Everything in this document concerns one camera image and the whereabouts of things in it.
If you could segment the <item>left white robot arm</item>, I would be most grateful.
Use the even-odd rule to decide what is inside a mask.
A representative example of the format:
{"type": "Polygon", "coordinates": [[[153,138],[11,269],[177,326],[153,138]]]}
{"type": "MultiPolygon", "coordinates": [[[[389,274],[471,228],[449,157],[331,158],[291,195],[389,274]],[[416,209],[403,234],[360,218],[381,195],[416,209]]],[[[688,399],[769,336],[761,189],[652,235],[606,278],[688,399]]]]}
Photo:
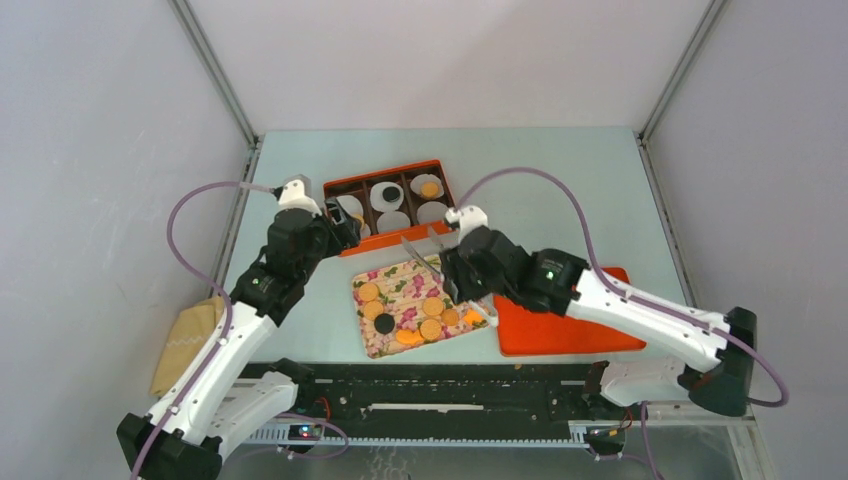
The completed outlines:
{"type": "Polygon", "coordinates": [[[304,416],[315,388],[271,373],[257,389],[220,405],[258,347],[302,299],[318,264],[360,242],[360,221],[334,199],[281,206],[267,243],[225,299],[214,335],[171,391],[117,428],[133,479],[215,479],[232,450],[271,417],[304,416]]]}

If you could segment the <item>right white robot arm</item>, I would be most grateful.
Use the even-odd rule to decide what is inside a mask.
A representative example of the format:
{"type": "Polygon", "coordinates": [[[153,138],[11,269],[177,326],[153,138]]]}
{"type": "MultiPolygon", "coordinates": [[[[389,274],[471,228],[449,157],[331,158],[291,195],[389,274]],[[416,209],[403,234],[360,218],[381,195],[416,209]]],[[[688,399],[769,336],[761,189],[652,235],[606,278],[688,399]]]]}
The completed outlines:
{"type": "Polygon", "coordinates": [[[451,248],[441,247],[437,276],[456,303],[487,320],[487,301],[510,300],[526,311],[570,316],[657,343],[661,360],[593,368],[581,392],[585,411],[606,418],[620,406],[688,398],[715,414],[743,416],[754,369],[757,317],[735,307],[725,314],[686,309],[614,281],[562,250],[529,253],[502,232],[480,227],[451,248]]]}

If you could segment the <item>orange cookie tin box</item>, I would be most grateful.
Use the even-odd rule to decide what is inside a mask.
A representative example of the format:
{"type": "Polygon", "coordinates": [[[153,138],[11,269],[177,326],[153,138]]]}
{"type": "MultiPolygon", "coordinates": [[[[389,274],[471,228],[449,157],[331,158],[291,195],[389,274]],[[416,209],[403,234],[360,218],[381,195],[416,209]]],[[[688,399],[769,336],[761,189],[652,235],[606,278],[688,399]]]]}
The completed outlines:
{"type": "Polygon", "coordinates": [[[362,216],[370,226],[371,235],[366,239],[362,239],[357,247],[346,250],[344,252],[346,256],[398,245],[401,243],[402,237],[406,237],[409,241],[421,240],[428,235],[428,226],[431,226],[437,234],[446,234],[449,232],[449,229],[443,222],[420,225],[416,218],[416,211],[419,206],[428,201],[444,203],[448,208],[455,205],[445,171],[441,162],[436,159],[332,180],[323,185],[323,193],[327,198],[337,198],[340,195],[353,195],[363,205],[364,214],[362,216]],[[410,188],[410,182],[415,176],[420,174],[435,174],[440,177],[445,189],[444,195],[435,200],[424,200],[413,193],[410,188]],[[386,234],[380,234],[377,231],[376,220],[383,213],[375,211],[371,207],[369,193],[376,183],[383,181],[396,182],[403,188],[405,200],[397,211],[404,212],[409,216],[411,220],[411,226],[409,228],[386,234]]]}

